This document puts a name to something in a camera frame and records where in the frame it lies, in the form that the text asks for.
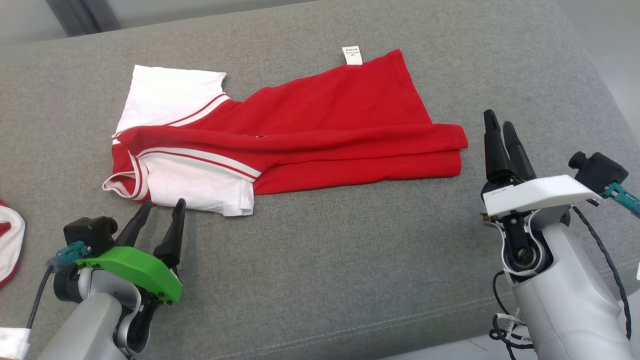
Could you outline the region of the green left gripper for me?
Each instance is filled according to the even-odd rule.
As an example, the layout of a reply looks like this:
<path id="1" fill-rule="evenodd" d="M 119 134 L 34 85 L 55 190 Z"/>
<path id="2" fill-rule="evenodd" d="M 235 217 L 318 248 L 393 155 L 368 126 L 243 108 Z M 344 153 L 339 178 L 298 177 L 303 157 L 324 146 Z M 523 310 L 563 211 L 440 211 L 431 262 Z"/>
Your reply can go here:
<path id="1" fill-rule="evenodd" d="M 153 203 L 145 201 L 115 239 L 115 246 L 98 257 L 83 257 L 76 264 L 110 272 L 165 303 L 178 303 L 183 284 L 171 269 L 181 260 L 185 228 L 186 201 L 179 198 L 171 214 L 170 226 L 153 255 L 134 248 L 138 235 L 146 225 Z"/>

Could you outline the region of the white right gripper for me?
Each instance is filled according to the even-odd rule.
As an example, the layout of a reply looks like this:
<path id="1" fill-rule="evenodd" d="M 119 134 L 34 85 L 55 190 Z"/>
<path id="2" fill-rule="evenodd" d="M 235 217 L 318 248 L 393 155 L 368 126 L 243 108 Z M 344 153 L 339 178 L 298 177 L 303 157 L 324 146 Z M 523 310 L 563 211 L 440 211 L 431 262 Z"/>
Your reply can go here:
<path id="1" fill-rule="evenodd" d="M 605 201 L 569 174 L 537 178 L 513 123 L 503 123 L 502 139 L 501 127 L 494 110 L 487 109 L 483 112 L 483 117 L 487 182 L 512 183 L 515 174 L 524 182 L 483 193 L 482 200 L 487 215 L 502 217 L 512 211 L 523 213 L 574 205 L 587 200 L 598 204 Z"/>

